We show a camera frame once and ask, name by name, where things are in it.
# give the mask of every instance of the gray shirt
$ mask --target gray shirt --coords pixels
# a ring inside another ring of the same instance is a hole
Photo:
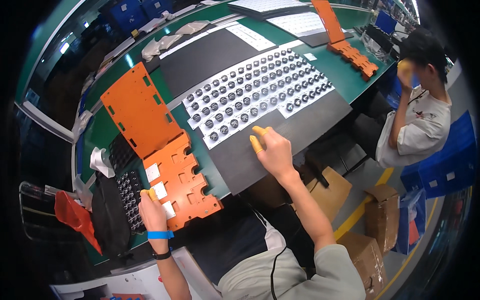
[[[247,258],[223,275],[218,283],[224,299],[272,299],[270,274],[273,260],[283,248],[275,248]],[[307,280],[290,249],[276,260],[274,285],[278,299],[364,300],[365,289],[347,249],[328,245],[314,256],[316,274]]]

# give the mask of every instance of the hand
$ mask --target hand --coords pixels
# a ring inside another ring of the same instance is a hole
[[[158,200],[154,189],[142,190],[142,200],[138,204],[138,211],[147,231],[167,231],[167,213]],[[149,239],[152,248],[157,254],[168,252],[168,240]]]
[[[292,163],[292,144],[289,140],[276,133],[272,127],[263,129],[254,126],[253,131],[260,135],[267,147],[264,150],[257,137],[254,135],[250,136],[250,142],[258,160],[285,187],[292,177],[298,176],[298,172],[294,169]]]

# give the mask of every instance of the white cloth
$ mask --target white cloth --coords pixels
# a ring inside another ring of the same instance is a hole
[[[381,167],[408,166],[426,159],[444,147],[450,132],[450,96],[447,93],[449,103],[445,103],[425,91],[420,98],[412,101],[423,91],[419,85],[410,95],[411,102],[405,116],[406,126],[402,127],[398,134],[398,150],[392,149],[388,144],[396,112],[392,111],[387,115],[376,151],[376,161]]]

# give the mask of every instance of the red plastic bag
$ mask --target red plastic bag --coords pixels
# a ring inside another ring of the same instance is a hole
[[[55,194],[55,216],[58,221],[72,227],[87,239],[92,246],[102,254],[100,245],[93,235],[94,229],[88,211],[75,202],[65,191]]]

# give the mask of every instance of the yellow floor line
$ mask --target yellow floor line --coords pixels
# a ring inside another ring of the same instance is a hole
[[[428,220],[427,220],[427,224],[425,224],[425,229],[427,229],[428,225],[430,224],[430,220],[432,219],[432,216],[433,216],[433,212],[435,211],[435,207],[437,206],[437,201],[438,201],[438,197],[435,198],[435,202],[433,203],[433,207],[432,207],[432,211],[430,212],[430,215],[428,216]],[[401,266],[400,270],[395,274],[395,276],[392,278],[392,280],[390,280],[390,282],[387,284],[387,286],[380,292],[380,294],[378,294],[377,297],[375,297],[374,300],[378,300],[387,290],[388,288],[393,284],[393,282],[398,278],[398,276],[400,275],[400,273],[403,271],[403,269],[405,269],[405,267],[407,266],[408,262],[410,261],[410,259],[412,258],[413,254],[415,253],[415,251],[417,250],[418,246],[420,245],[422,239],[420,239],[420,241],[417,243],[417,245],[415,246],[415,248],[413,248],[412,252],[410,252],[410,255],[407,257],[407,259],[405,260],[405,262],[403,263],[403,265]]]
[[[383,174],[380,176],[379,180],[375,185],[379,185],[382,183],[387,183],[387,180],[392,176],[394,168],[387,168],[383,172]],[[370,196],[365,197],[363,202],[355,209],[355,211],[348,217],[348,219],[343,222],[340,227],[338,227],[337,230],[334,232],[335,239],[339,239],[342,235],[345,234],[345,232],[349,231],[353,225],[355,225],[358,220],[360,220],[361,216],[365,213],[365,204],[370,201],[372,198]]]

